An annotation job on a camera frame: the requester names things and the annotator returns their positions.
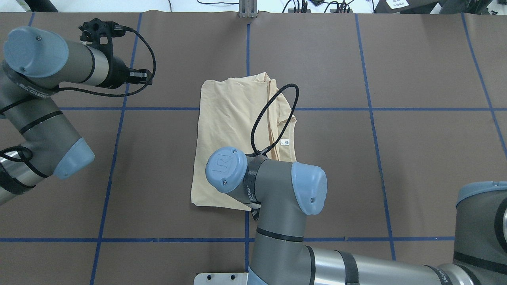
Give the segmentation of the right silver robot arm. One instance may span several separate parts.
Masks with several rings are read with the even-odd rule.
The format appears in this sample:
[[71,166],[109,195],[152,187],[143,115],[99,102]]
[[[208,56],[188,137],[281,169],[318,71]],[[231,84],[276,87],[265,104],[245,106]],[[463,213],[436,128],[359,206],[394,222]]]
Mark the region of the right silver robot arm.
[[380,146],[372,165],[223,147],[205,176],[257,218],[249,285],[505,285],[506,158]]

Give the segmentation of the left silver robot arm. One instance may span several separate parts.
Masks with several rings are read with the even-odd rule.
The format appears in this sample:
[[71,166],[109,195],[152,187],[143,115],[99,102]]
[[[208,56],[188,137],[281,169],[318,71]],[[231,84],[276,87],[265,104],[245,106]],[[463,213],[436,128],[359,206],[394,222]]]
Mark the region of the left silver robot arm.
[[135,34],[131,27],[93,19],[79,26],[79,42],[35,27],[9,32],[1,62],[1,118],[8,119],[25,141],[1,151],[1,204],[21,196],[52,175],[68,179],[95,158],[51,98],[63,91],[126,97],[81,88],[60,87],[63,82],[116,89],[124,84],[152,84],[156,69],[136,70],[114,56],[112,38]]

